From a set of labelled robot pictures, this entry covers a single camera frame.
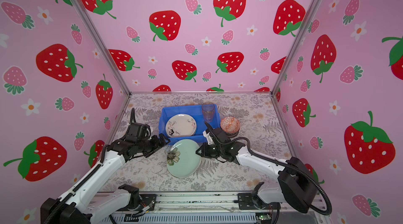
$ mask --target flower print on plate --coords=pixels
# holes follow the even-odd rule
[[[196,132],[196,121],[187,114],[177,114],[172,116],[165,126],[168,137],[193,136]]]

